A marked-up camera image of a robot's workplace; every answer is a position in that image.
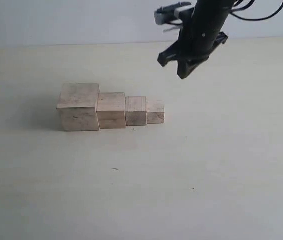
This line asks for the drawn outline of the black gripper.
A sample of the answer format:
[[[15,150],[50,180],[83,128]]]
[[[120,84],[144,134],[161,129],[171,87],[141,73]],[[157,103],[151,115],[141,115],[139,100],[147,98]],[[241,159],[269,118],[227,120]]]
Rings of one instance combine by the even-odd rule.
[[[178,40],[158,55],[158,63],[165,67],[169,62],[177,62],[177,75],[182,80],[189,77],[214,51],[234,4],[234,0],[198,0],[194,6],[179,9],[182,30]]]

